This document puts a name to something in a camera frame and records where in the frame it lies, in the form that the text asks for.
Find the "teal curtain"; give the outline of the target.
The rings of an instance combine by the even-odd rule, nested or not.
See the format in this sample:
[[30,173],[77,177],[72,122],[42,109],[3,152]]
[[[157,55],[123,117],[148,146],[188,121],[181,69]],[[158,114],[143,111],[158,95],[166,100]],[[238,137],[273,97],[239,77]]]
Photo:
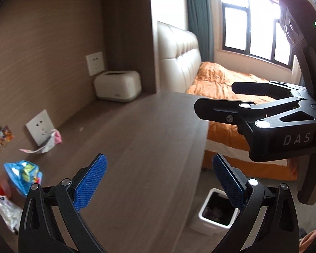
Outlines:
[[214,35],[210,0],[187,0],[188,30],[198,39],[204,62],[214,62]]

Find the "white square trash bin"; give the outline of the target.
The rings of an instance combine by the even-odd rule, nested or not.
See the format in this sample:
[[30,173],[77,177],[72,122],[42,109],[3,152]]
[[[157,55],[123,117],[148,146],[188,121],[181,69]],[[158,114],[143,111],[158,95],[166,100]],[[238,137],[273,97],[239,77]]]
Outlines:
[[227,232],[239,214],[231,204],[226,193],[217,188],[209,191],[199,211],[192,217],[189,228],[213,236]]

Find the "white bedside cabinet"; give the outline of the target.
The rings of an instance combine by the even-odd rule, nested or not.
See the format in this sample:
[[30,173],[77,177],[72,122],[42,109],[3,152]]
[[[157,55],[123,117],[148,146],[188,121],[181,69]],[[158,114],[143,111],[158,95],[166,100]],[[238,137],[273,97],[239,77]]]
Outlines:
[[162,92],[130,103],[96,100],[61,127],[63,142],[27,155],[12,142],[3,163],[36,163],[52,186],[102,153],[108,168],[82,216],[108,252],[173,252],[203,161],[208,124],[194,112],[197,96]]

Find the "cream tissue box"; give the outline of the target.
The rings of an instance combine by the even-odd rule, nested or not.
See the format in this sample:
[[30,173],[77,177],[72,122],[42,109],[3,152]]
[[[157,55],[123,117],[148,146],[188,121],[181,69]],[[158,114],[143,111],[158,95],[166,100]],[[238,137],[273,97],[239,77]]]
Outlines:
[[136,71],[105,71],[94,79],[96,96],[117,102],[131,102],[142,91],[140,74]]

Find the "orange bed cover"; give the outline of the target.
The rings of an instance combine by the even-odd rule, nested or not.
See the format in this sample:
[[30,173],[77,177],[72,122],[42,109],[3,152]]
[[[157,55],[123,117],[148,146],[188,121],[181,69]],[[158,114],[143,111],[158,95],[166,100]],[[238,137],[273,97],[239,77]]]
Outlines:
[[[253,74],[244,74],[228,70],[217,63],[203,62],[187,93],[211,100],[211,107],[205,110],[205,119],[211,120],[215,114],[218,115],[216,119],[218,119],[219,122],[210,121],[209,123],[207,139],[249,152],[249,144],[246,138],[238,133],[238,127],[236,125],[237,119],[235,117],[237,116],[238,105],[241,103],[251,105],[264,104],[272,102],[273,99],[268,96],[234,93],[232,89],[234,82],[263,83],[266,82],[266,80]],[[216,154],[211,154],[209,156],[209,163],[203,163],[202,168],[211,169],[212,160]],[[232,167],[239,168],[242,173],[248,177],[288,181],[297,179],[297,176],[294,175],[287,165],[264,166],[233,158],[226,158],[225,156],[223,157]]]

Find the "blue snack wrapper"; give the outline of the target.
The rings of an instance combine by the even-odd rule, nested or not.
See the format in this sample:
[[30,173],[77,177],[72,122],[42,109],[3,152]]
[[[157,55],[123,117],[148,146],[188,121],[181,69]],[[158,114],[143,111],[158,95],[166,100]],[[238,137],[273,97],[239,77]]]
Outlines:
[[27,160],[5,163],[4,169],[18,192],[25,198],[33,184],[42,182],[43,173],[39,166]]

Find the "white lace bed sheet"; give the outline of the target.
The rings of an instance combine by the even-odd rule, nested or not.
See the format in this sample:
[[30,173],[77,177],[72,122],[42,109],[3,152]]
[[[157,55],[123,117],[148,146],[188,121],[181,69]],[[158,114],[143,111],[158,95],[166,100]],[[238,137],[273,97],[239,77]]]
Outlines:
[[227,146],[220,142],[215,142],[212,140],[207,139],[206,145],[205,145],[205,153],[204,153],[204,159],[203,163],[207,164],[209,163],[210,155],[211,154],[222,154],[226,158],[233,158],[236,160],[240,160],[243,162],[253,163],[256,165],[277,165],[277,166],[286,166],[287,162],[285,159],[282,160],[275,160],[270,162],[253,162],[249,157],[249,152],[246,150],[237,149],[234,147]]

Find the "dark framed window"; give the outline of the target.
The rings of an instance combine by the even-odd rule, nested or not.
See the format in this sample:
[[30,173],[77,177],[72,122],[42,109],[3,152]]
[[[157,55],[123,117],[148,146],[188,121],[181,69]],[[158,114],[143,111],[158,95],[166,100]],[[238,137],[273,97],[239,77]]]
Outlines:
[[222,49],[292,69],[293,53],[274,0],[221,0]]

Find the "clear crumpled plastic bag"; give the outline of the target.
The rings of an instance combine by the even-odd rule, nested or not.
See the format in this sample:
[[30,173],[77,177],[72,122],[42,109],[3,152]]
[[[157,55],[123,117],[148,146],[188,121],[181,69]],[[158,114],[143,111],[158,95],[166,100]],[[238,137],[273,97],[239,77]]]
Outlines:
[[22,209],[10,201],[5,195],[0,195],[0,216],[9,230],[19,234]]

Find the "upper white wall socket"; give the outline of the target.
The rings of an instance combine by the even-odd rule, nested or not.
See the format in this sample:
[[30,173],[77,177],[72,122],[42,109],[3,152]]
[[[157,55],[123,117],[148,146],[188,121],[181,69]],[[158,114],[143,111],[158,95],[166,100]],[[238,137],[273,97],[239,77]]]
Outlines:
[[105,70],[103,53],[101,51],[86,55],[86,61],[90,77]]

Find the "cream padded headboard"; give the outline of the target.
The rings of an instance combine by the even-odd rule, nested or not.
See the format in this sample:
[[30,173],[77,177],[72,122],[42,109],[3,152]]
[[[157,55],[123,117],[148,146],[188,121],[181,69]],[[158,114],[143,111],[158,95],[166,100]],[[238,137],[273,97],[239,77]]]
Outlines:
[[158,23],[157,32],[160,89],[186,93],[201,65],[197,37],[163,22]]

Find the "white wall socket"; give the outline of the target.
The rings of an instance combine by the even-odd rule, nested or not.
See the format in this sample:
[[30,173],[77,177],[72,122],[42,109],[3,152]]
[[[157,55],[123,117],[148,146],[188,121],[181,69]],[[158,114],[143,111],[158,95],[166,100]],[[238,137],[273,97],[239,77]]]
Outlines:
[[46,109],[33,117],[25,126],[38,146],[51,136],[55,128]]
[[90,77],[105,70],[103,53],[101,51],[86,55],[86,61]]

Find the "lower white wall socket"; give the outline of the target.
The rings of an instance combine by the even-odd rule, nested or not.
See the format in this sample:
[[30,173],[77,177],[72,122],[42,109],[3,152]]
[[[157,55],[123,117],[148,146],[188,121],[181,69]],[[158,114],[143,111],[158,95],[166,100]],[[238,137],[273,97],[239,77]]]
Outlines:
[[55,128],[46,109],[33,117],[25,126],[38,146],[51,136]]

